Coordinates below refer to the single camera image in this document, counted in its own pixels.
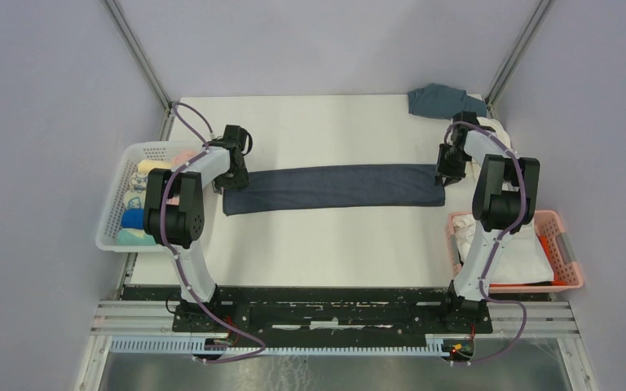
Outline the pink towel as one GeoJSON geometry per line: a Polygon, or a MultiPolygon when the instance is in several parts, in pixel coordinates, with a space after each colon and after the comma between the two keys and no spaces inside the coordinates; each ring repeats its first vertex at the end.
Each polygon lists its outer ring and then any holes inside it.
{"type": "MultiPolygon", "coordinates": [[[[174,168],[180,169],[183,166],[189,165],[189,160],[198,154],[199,152],[196,150],[182,151],[173,158],[172,165],[174,168]]],[[[180,192],[178,190],[174,191],[173,195],[169,197],[166,203],[168,205],[179,205],[179,201],[180,201],[179,194],[180,192]]]]}

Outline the dark blue towel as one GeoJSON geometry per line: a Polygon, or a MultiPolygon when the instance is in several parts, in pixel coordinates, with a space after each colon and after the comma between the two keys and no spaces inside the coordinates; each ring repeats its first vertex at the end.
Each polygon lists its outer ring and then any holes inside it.
{"type": "Polygon", "coordinates": [[[334,165],[258,171],[240,190],[225,190],[227,216],[354,207],[442,207],[434,165],[334,165]]]}

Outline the white plastic basket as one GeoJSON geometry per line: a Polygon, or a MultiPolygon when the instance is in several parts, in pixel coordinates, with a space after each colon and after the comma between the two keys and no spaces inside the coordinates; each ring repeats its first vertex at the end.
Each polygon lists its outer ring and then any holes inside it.
{"type": "Polygon", "coordinates": [[[200,151],[201,143],[188,141],[163,141],[136,143],[129,146],[122,154],[117,165],[111,188],[103,207],[96,231],[95,244],[103,251],[115,253],[156,253],[161,246],[119,246],[117,233],[121,229],[121,216],[126,211],[123,196],[129,190],[129,179],[137,172],[137,164],[141,160],[165,160],[172,162],[180,152],[186,150],[200,151]]]}

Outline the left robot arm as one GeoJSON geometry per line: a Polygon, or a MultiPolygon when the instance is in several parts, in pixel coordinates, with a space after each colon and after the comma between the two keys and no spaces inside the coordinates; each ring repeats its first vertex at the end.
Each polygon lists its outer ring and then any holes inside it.
{"type": "Polygon", "coordinates": [[[143,207],[143,228],[172,258],[181,287],[177,312],[192,315],[204,331],[218,329],[223,308],[214,304],[217,284],[209,274],[199,238],[205,228],[203,191],[242,189],[249,185],[245,156],[252,136],[238,126],[227,125],[223,136],[175,169],[148,173],[143,207]]]}

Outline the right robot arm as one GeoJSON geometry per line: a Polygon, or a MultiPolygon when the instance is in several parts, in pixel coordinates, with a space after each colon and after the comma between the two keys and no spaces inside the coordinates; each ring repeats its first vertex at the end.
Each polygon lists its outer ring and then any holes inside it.
{"type": "Polygon", "coordinates": [[[444,187],[459,182],[469,162],[480,168],[472,200],[476,228],[438,311],[439,324],[448,332],[485,317],[492,272],[506,245],[536,211],[540,162],[507,147],[495,131],[480,125],[476,113],[459,112],[439,146],[435,181],[444,187]]]}

